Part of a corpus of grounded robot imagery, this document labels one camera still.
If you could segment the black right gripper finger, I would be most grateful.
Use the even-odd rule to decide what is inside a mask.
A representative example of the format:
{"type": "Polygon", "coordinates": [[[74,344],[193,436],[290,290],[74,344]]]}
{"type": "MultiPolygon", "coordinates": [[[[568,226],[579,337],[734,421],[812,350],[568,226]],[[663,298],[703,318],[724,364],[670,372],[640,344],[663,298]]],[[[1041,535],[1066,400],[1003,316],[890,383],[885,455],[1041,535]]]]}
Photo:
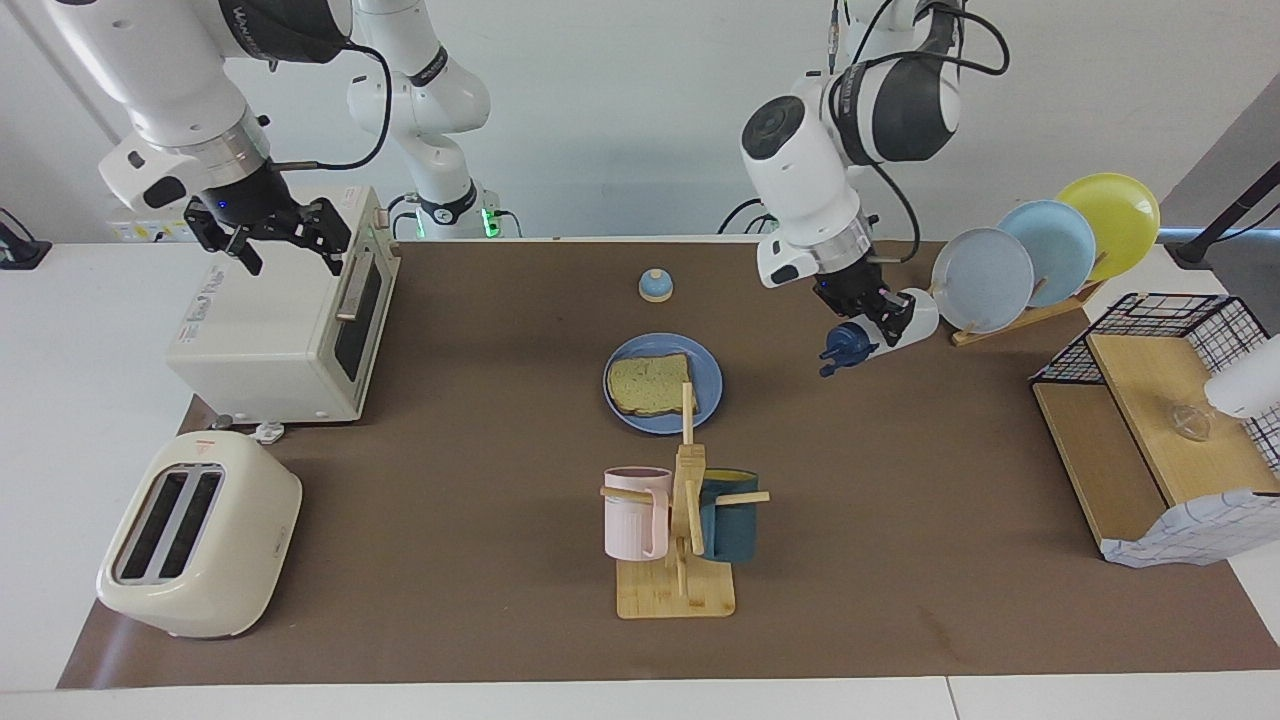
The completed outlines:
{"type": "Polygon", "coordinates": [[[224,252],[237,259],[251,275],[260,275],[262,272],[262,259],[241,234],[204,233],[200,236],[200,245],[207,252],[224,252]]]}
{"type": "Polygon", "coordinates": [[[352,232],[329,199],[298,208],[298,246],[320,256],[332,275],[343,272],[352,232]]]}

